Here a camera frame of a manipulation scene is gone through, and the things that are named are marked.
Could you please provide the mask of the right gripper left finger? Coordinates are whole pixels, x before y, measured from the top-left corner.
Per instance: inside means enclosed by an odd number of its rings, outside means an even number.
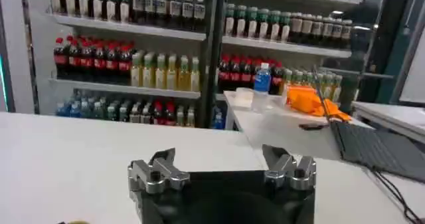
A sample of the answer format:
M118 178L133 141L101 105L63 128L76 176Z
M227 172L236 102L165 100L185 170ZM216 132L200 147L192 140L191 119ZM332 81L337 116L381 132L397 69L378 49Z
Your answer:
M157 151L152 158L134 160L127 167L129 190L144 190L148 194L161 194L166 189L181 191L190 183L190 173L174 165L175 148Z

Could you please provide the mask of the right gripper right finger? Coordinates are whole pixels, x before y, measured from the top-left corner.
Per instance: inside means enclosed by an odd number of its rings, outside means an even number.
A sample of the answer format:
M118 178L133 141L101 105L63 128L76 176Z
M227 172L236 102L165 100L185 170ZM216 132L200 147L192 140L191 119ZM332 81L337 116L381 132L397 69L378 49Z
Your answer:
M302 156L297 162L285 149L267 144L262 145L262 153L268 165L264 181L274 189L307 191L315 187L316 162L311 156Z

